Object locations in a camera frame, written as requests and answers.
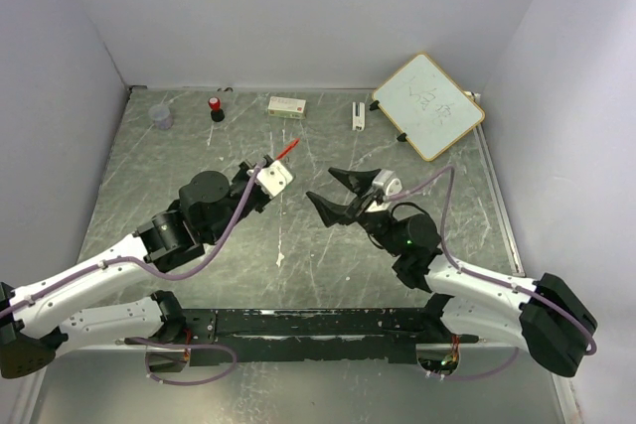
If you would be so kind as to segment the red handled metal keyring holder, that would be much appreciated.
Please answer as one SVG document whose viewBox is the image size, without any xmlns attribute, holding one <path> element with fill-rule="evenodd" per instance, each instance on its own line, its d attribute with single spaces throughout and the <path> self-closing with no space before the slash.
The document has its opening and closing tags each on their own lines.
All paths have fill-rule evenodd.
<svg viewBox="0 0 636 424">
<path fill-rule="evenodd" d="M 276 161 L 282 161 L 299 143 L 300 139 L 295 138 L 276 156 Z"/>
</svg>

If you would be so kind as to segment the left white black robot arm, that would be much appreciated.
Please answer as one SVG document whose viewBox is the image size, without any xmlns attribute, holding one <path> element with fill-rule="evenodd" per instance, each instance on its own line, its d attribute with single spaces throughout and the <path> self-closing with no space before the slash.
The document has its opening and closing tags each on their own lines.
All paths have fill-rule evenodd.
<svg viewBox="0 0 636 424">
<path fill-rule="evenodd" d="M 174 344 L 186 318 L 173 293 L 157 291 L 132 303 L 103 308 L 96 302 L 151 276 L 188 279 L 219 253 L 236 224 L 291 184 L 281 160 L 243 162 L 232 179 L 197 174 L 168 208 L 100 254 L 31 285 L 1 286 L 1 374 L 20 378 L 56 357 L 118 339 Z"/>
</svg>

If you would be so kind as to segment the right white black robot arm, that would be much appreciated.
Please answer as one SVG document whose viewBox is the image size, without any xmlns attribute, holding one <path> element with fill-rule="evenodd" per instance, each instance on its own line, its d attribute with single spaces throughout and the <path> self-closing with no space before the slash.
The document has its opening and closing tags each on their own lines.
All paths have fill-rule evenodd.
<svg viewBox="0 0 636 424">
<path fill-rule="evenodd" d="M 563 377 L 575 376 L 582 359 L 596 353 L 597 322 L 561 278 L 517 277 L 454 257 L 444 221 L 411 201 L 422 187 L 404 190 L 392 171 L 332 168 L 329 173 L 353 199 L 338 205 L 310 192 L 309 201 L 327 227 L 358 225 L 375 247 L 395 258 L 393 270 L 403 285 L 429 293 L 430 304 L 437 306 L 421 319 L 429 340 L 492 339 Z"/>
</svg>

